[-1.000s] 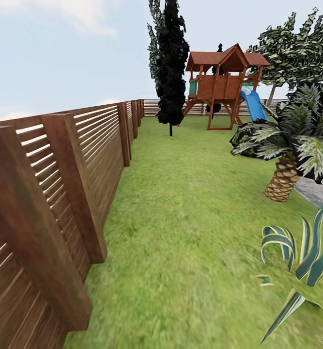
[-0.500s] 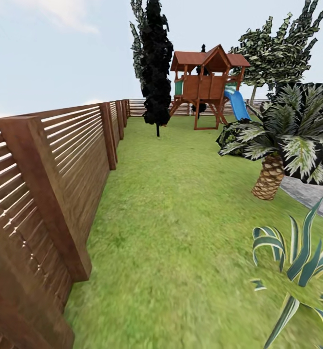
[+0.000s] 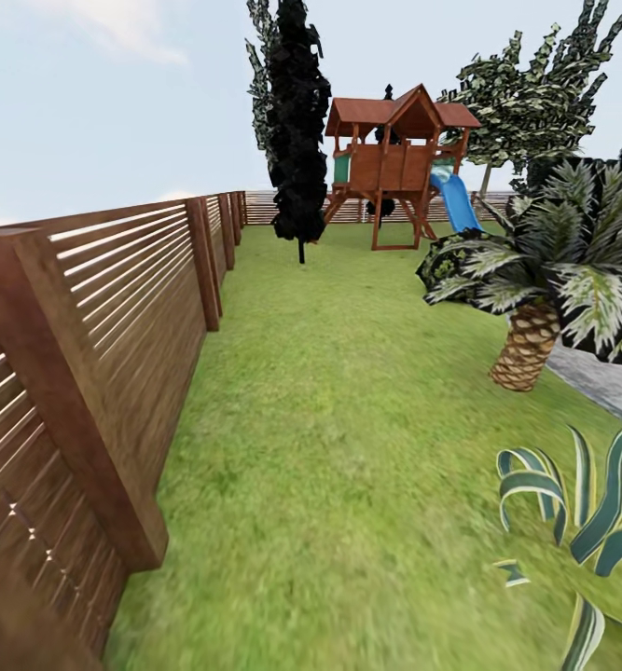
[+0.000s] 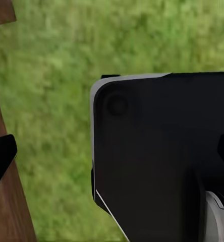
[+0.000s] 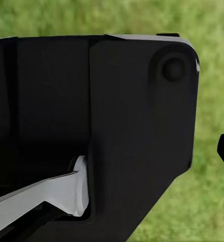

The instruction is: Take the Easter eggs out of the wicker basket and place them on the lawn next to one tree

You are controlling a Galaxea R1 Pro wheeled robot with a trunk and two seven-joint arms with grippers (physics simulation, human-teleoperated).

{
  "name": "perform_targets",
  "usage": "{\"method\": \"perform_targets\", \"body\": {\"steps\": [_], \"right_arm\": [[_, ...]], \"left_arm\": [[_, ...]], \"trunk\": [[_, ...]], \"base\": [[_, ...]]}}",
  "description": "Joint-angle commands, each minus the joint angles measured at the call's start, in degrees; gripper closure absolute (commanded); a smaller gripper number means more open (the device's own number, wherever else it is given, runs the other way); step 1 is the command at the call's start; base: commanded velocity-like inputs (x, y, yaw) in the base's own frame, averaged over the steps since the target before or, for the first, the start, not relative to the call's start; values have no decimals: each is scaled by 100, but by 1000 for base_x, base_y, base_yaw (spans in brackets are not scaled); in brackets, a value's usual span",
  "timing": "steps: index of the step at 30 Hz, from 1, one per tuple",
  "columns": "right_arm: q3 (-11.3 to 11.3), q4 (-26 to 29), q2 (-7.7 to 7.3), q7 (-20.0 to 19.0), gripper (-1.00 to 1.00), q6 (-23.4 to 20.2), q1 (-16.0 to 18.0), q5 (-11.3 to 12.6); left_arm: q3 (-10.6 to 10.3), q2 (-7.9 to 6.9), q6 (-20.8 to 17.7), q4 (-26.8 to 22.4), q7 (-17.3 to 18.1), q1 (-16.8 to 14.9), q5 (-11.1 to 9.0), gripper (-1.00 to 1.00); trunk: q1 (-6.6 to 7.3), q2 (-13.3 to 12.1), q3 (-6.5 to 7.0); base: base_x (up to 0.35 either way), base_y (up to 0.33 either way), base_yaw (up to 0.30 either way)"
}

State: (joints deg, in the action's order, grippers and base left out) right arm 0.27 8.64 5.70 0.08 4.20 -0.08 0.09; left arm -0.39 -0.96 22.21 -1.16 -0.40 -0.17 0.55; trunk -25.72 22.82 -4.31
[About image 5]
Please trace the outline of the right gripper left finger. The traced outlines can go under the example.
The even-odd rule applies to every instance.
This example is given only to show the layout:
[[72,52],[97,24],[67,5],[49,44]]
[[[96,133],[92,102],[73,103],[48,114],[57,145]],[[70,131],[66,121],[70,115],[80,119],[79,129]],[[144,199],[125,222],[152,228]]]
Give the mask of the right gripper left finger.
[[0,180],[17,156],[17,145],[13,134],[0,137]]

